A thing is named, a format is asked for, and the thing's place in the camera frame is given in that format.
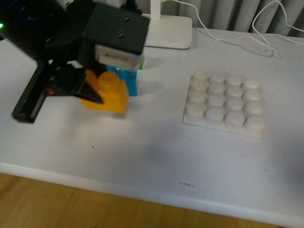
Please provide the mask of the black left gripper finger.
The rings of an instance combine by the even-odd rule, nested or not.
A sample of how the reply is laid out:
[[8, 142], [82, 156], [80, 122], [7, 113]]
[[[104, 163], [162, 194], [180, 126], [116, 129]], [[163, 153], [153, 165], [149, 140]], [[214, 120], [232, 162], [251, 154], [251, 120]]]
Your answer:
[[44, 60], [37, 61], [37, 68], [18, 100], [12, 117], [21, 123], [34, 123], [47, 97], [45, 89], [52, 76], [52, 66]]
[[81, 88], [76, 92], [75, 96], [90, 102], [103, 104], [101, 96], [86, 81], [83, 82]]

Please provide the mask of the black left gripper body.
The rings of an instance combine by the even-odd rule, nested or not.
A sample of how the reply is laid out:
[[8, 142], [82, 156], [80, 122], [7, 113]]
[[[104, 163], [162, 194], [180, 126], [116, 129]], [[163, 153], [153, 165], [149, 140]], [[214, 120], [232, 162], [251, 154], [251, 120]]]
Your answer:
[[92, 0], [75, 0], [63, 8], [56, 0], [3, 0], [0, 35], [36, 62], [47, 61], [52, 76], [47, 95], [73, 95], [85, 72], [105, 71], [95, 45], [142, 55], [150, 21], [135, 11]]

